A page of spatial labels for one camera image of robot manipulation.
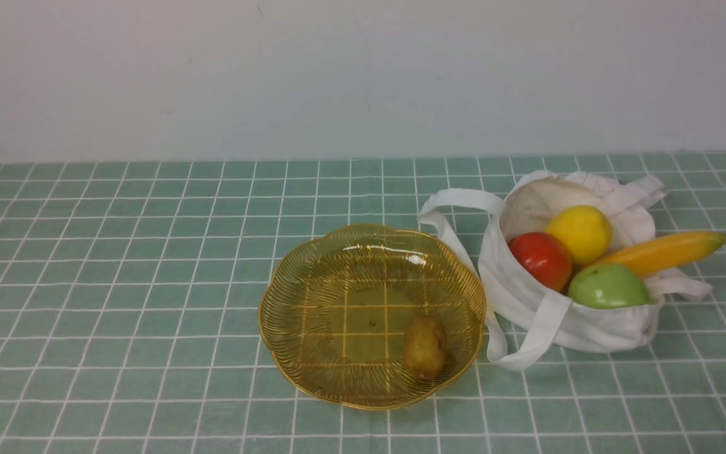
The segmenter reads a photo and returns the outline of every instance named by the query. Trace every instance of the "tote bag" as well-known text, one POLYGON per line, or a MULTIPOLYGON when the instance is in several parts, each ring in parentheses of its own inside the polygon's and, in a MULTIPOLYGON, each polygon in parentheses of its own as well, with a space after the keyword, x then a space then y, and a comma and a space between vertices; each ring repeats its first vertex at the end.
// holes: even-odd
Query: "tote bag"
POLYGON ((628 184, 593 173, 576 172, 565 177, 533 172, 521 178, 506 201, 471 189, 446 189, 431 196, 418 214, 421 224, 435 227, 439 239, 458 259, 479 273, 487 294, 487 358, 512 370, 533 364, 553 343, 578 351, 631 350, 654 338, 664 295, 678 293, 700 300, 712 290, 676 268, 645 280, 651 305, 597 310, 573 302, 536 281, 517 262, 507 241, 521 233, 543 231, 550 219, 573 205, 591 205, 613 225, 610 251, 654 239, 654 219, 646 211, 666 195, 657 177, 647 175, 628 184), (478 268, 438 207, 467 207, 490 215, 483 236, 478 268), (507 354, 507 342, 495 314, 527 330, 522 345, 507 354))

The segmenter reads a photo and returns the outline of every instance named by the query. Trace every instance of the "bowl rim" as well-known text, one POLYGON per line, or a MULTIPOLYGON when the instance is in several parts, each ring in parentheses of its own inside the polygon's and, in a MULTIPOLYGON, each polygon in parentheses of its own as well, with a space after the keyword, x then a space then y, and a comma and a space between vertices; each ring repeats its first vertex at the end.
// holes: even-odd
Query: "bowl rim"
POLYGON ((421 394, 418 397, 414 397, 414 399, 406 400, 405 402, 402 402, 400 404, 395 404, 395 405, 354 404, 351 402, 344 402, 343 400, 328 399, 328 397, 321 396, 310 390, 306 390, 305 388, 303 388, 303 386, 300 386, 299 384, 297 384, 290 377, 289 374, 285 373, 285 371, 282 367, 282 363, 279 361, 279 358, 277 358, 276 352, 273 351, 270 348, 270 346, 268 345, 268 339, 266 339, 265 331, 262 329, 262 316, 260 316, 260 314, 262 313, 262 311, 260 311, 260 309, 262 308, 262 302, 268 298, 268 293, 270 292, 271 287, 273 287, 273 284, 274 284, 274 278, 276 277, 277 273, 279 273, 279 267, 282 264, 284 264, 285 260, 288 259, 291 255, 294 255, 300 249, 302 249, 304 247, 308 247, 308 245, 314 244, 315 242, 320 242, 320 241, 325 240, 325 238, 327 236, 334 235, 335 233, 339 233, 339 232, 342 232, 343 230, 349 230, 349 229, 352 229, 355 227, 375 227, 375 228, 380 228, 380 229, 385 229, 385 230, 391 230, 396 233, 411 233, 412 235, 425 236, 426 238, 430 238, 431 240, 435 241, 439 247, 441 247, 442 249, 447 250, 447 251, 449 251, 449 253, 451 253, 451 255, 456 259, 456 261, 458 261, 458 264, 461 265, 461 267, 463 267, 463 269, 465 270, 464 273, 470 274, 473 277, 473 279, 475 279, 475 281, 478 282, 478 288, 480 289, 478 294, 480 296, 482 296, 483 307, 484 307, 483 314, 484 314, 484 317, 486 317, 486 312, 487 312, 487 310, 489 310, 489 307, 487 305, 487 294, 483 288, 481 278, 478 276, 477 273, 475 273, 475 271, 473 271, 470 267, 468 267, 466 264, 464 264, 464 262, 460 261, 460 259, 458 259, 458 256, 456 255, 456 253, 452 249, 450 249, 449 245, 442 242, 440 239, 438 239, 437 236, 430 235, 429 233, 424 233, 420 230, 395 229, 394 227, 390 227, 388 225, 383 225, 383 224, 359 223, 359 224, 345 225, 343 227, 340 227, 340 229, 332 230, 330 233, 320 236, 319 238, 315 238, 315 239, 312 239, 311 241, 304 242, 304 243, 298 245, 294 250, 291 250, 291 252, 287 253, 284 257, 282 257, 282 260, 280 260, 279 263, 276 265, 276 268, 274 269, 274 273, 271 275, 270 282, 268 283, 268 287, 265 288, 265 293, 262 294, 262 299, 260 299, 260 305, 256 309, 256 327, 257 327, 257 330, 259 330, 260 338, 262 339, 262 342, 265 343, 265 348, 267 348, 268 351, 270 351, 271 357, 274 359, 274 364, 276 364, 276 368, 279 369, 279 373, 282 374, 282 376, 284 376, 285 379, 291 383, 291 385, 294 385, 294 387, 297 388, 297 390, 302 391, 303 393, 308 394, 309 396, 312 396, 315 399, 323 400, 324 402, 337 403, 337 404, 340 404, 340 405, 348 407, 348 408, 354 408, 356 410, 398 410, 400 408, 405 408, 409 405, 413 405, 416 402, 419 402, 420 400, 424 400, 427 397, 431 396, 432 394, 437 393, 439 390, 443 390, 443 388, 446 388, 447 386, 451 385, 452 382, 455 382, 455 380, 458 380, 467 370, 469 370, 469 368, 472 367, 475 360, 478 359, 478 355, 481 353, 481 348, 483 347, 484 333, 482 332, 482 328, 481 328, 481 336, 478 336, 478 343, 476 343, 476 346, 475 346, 475 352, 472 354, 472 357, 470 357, 469 359, 466 360, 466 362, 465 362, 466 364, 464 364, 464 367, 461 368, 461 370, 458 371, 458 373, 456 373, 454 376, 447 379, 444 383, 438 384, 438 385, 430 388, 430 390, 427 391, 427 393, 421 394))

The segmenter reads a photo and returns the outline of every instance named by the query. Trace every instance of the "table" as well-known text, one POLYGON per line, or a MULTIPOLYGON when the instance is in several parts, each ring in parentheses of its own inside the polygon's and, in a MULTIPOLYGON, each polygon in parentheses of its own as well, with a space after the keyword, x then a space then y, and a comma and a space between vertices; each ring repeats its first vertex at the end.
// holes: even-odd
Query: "table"
MULTIPOLYGON (((478 362, 405 410, 318 402, 256 327, 275 265, 355 222, 416 229, 446 187, 538 169, 671 193, 659 233, 726 232, 726 153, 0 166, 0 453, 726 452, 726 247, 647 347, 478 362)), ((471 253, 485 215, 451 213, 471 253)), ((524 333, 504 325, 512 347, 524 333)))

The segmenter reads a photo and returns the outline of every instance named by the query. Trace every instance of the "gold plastic bowl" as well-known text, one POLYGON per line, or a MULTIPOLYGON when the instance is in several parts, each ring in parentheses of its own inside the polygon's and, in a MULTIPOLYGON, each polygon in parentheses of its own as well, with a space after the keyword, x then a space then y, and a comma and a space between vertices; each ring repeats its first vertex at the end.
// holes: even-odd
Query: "gold plastic bowl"
POLYGON ((433 236, 357 224, 300 245, 279 264, 259 328, 279 370, 317 399, 387 410, 424 399, 458 378, 481 347, 486 296, 473 271, 433 236), (433 380, 403 365, 415 314, 447 334, 433 380))

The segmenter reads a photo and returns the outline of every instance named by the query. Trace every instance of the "lemon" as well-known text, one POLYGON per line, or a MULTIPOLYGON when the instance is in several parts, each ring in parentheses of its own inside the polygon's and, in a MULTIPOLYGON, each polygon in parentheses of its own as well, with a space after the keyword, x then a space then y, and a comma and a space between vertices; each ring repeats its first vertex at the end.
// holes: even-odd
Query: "lemon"
POLYGON ((610 219, 590 205, 569 207, 552 219, 545 232, 565 246, 573 265, 579 267, 601 257, 613 240, 610 219))

